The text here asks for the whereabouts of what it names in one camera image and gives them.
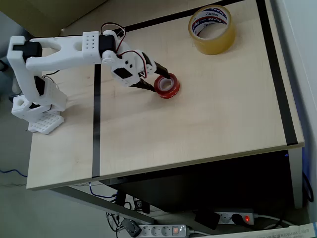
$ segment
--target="blue cable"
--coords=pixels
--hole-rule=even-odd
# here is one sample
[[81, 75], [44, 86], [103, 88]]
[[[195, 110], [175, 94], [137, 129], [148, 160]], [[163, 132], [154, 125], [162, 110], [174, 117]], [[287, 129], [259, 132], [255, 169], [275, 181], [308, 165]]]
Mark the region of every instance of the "blue cable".
[[101, 195], [96, 195], [93, 193], [92, 189], [91, 189], [91, 182], [89, 182], [89, 189], [90, 189], [90, 193], [93, 195], [93, 196], [96, 196], [96, 197], [103, 197], [103, 198], [113, 198], [113, 196], [111, 197], [105, 197], [105, 196], [101, 196]]
[[26, 178], [28, 177], [27, 175], [23, 175], [22, 173], [20, 173], [19, 170], [15, 170], [15, 169], [13, 169], [13, 170], [8, 170], [8, 171], [2, 171], [2, 170], [0, 170], [0, 172], [3, 173], [3, 174], [10, 173], [10, 172], [12, 172], [12, 171], [16, 171], [18, 174], [20, 174], [20, 175], [23, 176], [23, 177], [26, 177]]

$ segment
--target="gray floor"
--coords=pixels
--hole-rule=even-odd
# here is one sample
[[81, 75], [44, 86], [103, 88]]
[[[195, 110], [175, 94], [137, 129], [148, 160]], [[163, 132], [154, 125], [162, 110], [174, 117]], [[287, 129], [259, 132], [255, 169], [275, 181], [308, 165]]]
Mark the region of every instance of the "gray floor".
[[[27, 122], [11, 115], [11, 102], [6, 97], [0, 101], [0, 169], [16, 168], [27, 174], [32, 134], [27, 131]], [[28, 191], [25, 186], [4, 186], [4, 184], [24, 184], [26, 179], [17, 173], [0, 174], [0, 231], [1, 237], [24, 238], [114, 238], [106, 221], [105, 212], [58, 197], [51, 191]], [[74, 188], [89, 193], [87, 186]], [[104, 185], [94, 186], [98, 194], [112, 194], [113, 190]], [[160, 223], [187, 224], [210, 234], [246, 231], [238, 226], [219, 226], [216, 231], [193, 222], [193, 214], [170, 215], [151, 207], [151, 215]], [[286, 220], [295, 224], [309, 222], [306, 209], [289, 211]], [[263, 225], [272, 221], [259, 220]], [[126, 231], [119, 238], [130, 237]]]

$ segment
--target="power switch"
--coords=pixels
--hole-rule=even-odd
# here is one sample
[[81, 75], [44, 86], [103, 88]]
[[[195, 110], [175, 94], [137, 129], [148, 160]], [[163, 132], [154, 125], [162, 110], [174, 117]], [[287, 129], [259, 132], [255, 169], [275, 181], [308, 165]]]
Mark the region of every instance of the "power switch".
[[173, 236], [178, 236], [178, 233], [179, 233], [179, 228], [173, 227]]

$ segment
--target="red tape roll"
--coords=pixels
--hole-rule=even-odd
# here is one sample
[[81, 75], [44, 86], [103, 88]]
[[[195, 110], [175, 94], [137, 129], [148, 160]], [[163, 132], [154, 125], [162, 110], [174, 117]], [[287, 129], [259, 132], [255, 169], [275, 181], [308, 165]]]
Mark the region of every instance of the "red tape roll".
[[172, 73], [169, 75], [170, 79], [159, 76], [154, 82], [154, 89], [161, 98], [171, 98], [179, 91], [180, 83], [178, 82], [176, 76]]

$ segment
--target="tape label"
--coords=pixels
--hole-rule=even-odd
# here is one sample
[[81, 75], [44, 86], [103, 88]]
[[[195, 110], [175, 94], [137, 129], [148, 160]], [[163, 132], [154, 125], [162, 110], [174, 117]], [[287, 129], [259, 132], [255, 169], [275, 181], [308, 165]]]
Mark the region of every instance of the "tape label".
[[208, 8], [204, 9], [192, 21], [192, 30], [198, 35], [206, 26], [214, 23], [222, 23], [227, 25], [228, 17], [224, 9]]

